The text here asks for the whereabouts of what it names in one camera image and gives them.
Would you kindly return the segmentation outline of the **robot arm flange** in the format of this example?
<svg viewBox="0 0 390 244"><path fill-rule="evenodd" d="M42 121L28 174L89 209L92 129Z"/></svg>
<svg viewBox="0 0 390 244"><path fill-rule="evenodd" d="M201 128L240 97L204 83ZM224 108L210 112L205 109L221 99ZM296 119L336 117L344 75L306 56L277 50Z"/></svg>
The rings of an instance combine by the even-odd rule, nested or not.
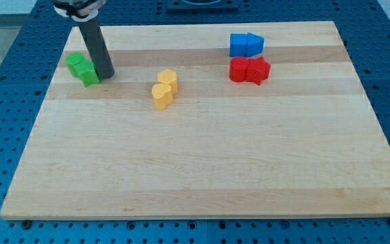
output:
<svg viewBox="0 0 390 244"><path fill-rule="evenodd" d="M98 16L98 10L107 0L51 0L57 14L72 18L77 22L86 22Z"/></svg>

